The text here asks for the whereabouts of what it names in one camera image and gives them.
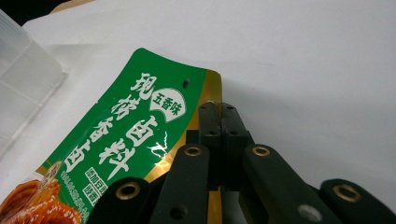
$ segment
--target white table surface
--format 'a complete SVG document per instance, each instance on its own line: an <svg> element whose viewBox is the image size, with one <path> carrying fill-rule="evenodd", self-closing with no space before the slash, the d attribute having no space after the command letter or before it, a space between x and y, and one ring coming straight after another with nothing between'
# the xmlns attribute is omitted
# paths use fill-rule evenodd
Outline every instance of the white table surface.
<svg viewBox="0 0 396 224"><path fill-rule="evenodd" d="M395 11L392 0L96 0L29 21L68 78L0 159L0 201L143 47L221 73L223 101L305 182L344 178L396 212Z"/></svg>

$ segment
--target green label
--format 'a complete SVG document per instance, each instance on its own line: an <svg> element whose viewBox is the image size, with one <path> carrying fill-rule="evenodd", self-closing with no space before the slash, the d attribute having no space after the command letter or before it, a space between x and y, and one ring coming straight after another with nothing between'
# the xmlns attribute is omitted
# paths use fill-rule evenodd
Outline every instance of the green label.
<svg viewBox="0 0 396 224"><path fill-rule="evenodd" d="M108 186L126 176L144 178L172 149L196 110L205 73L145 49L133 54L43 164L62 162L59 198L78 209L82 222Z"/></svg>

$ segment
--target food image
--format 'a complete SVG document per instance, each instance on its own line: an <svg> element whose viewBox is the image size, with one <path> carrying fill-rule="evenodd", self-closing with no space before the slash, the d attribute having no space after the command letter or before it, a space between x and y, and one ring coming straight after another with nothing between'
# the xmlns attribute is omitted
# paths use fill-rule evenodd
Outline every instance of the food image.
<svg viewBox="0 0 396 224"><path fill-rule="evenodd" d="M18 185L0 205L0 224L79 224L79 211L55 198L57 179L42 186L39 180Z"/></svg>

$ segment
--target green snack package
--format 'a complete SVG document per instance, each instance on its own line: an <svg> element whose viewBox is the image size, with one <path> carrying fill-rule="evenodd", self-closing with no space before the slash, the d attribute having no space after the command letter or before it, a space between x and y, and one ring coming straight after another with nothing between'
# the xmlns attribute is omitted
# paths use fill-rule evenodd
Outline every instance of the green snack package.
<svg viewBox="0 0 396 224"><path fill-rule="evenodd" d="M221 104L218 73L138 49L36 170L37 179L3 201L0 223L85 223L115 181L133 176L151 182L166 173L186 131L198 129L197 107L208 101ZM47 207L38 206L43 202Z"/></svg>

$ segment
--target clear plastic container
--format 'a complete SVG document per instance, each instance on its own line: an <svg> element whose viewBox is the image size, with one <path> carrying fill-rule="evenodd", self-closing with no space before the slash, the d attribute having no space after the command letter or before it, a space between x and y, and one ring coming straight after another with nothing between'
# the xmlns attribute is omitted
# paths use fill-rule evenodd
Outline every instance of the clear plastic container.
<svg viewBox="0 0 396 224"><path fill-rule="evenodd" d="M0 155L63 80L59 63L0 10Z"/></svg>

